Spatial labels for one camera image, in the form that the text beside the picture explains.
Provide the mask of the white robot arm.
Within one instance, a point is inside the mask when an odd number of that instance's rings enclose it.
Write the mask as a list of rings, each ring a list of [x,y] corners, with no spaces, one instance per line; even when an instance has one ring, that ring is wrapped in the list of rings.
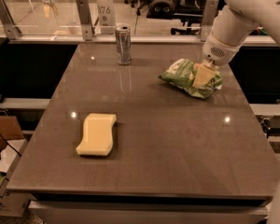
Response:
[[[206,85],[219,66],[229,63],[245,39],[262,27],[280,47],[280,0],[224,0],[226,5],[217,15],[203,45],[203,61],[193,86]]]

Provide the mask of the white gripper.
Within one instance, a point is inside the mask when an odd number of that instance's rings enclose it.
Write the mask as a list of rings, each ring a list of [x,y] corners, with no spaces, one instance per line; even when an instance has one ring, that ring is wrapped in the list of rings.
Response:
[[[225,65],[233,59],[239,48],[226,45],[210,34],[203,45],[203,58],[216,66]],[[197,73],[192,84],[194,88],[206,85],[216,74],[216,69],[208,64],[197,63],[195,68]]]

